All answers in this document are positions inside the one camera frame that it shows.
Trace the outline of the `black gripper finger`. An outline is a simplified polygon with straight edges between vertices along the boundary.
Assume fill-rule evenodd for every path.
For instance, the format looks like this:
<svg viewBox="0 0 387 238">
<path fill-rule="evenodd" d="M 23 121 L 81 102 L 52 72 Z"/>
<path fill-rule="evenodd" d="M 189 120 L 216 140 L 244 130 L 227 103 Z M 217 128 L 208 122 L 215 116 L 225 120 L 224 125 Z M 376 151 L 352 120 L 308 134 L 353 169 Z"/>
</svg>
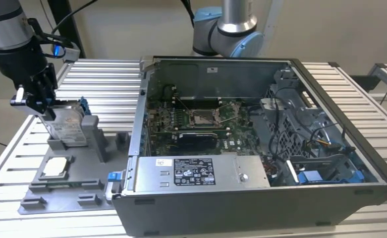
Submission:
<svg viewBox="0 0 387 238">
<path fill-rule="evenodd" d="M 55 104 L 55 96 L 27 96 L 27 107 L 31 115 L 41 116 L 45 121 L 53 121 L 56 114 L 52 106 Z"/>
<path fill-rule="evenodd" d="M 57 89 L 57 80 L 56 80 L 55 66 L 52 63 L 47 64 L 45 76 L 48 78 L 49 97 L 53 100 L 56 98 L 55 91 Z"/>
</svg>

